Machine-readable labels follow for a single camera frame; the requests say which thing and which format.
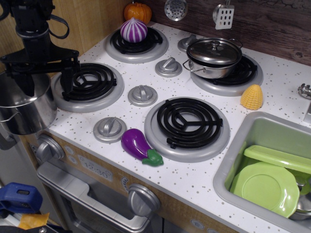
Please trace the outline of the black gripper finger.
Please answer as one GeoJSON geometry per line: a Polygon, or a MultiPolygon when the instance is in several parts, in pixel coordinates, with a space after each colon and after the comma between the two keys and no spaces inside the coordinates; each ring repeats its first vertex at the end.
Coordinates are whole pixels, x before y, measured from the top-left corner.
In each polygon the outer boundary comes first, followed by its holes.
{"type": "Polygon", "coordinates": [[[18,74],[16,76],[16,83],[27,96],[35,95],[35,84],[33,78],[29,74],[18,74]]]}
{"type": "Polygon", "coordinates": [[[73,89],[73,77],[78,72],[78,69],[63,69],[61,71],[60,83],[64,92],[71,92],[73,89]]]}

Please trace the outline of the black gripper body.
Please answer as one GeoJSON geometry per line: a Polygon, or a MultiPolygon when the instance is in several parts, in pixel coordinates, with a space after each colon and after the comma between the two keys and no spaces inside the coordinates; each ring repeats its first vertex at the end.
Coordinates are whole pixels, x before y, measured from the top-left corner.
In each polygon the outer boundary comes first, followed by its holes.
{"type": "Polygon", "coordinates": [[[24,48],[0,58],[10,76],[61,72],[72,77],[81,70],[79,51],[55,45],[49,30],[17,30],[17,35],[24,48]]]}

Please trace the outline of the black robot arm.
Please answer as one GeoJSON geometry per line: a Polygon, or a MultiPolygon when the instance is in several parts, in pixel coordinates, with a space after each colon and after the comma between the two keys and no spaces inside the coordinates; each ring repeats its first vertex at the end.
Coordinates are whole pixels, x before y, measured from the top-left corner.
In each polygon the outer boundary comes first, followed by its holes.
{"type": "Polygon", "coordinates": [[[61,85],[65,93],[73,89],[73,77],[80,71],[79,51],[62,48],[51,41],[55,34],[48,21],[67,22],[52,14],[55,6],[51,0],[2,0],[0,16],[14,18],[16,33],[24,48],[2,56],[5,73],[12,78],[27,96],[34,96],[33,75],[60,72],[61,85]]]}

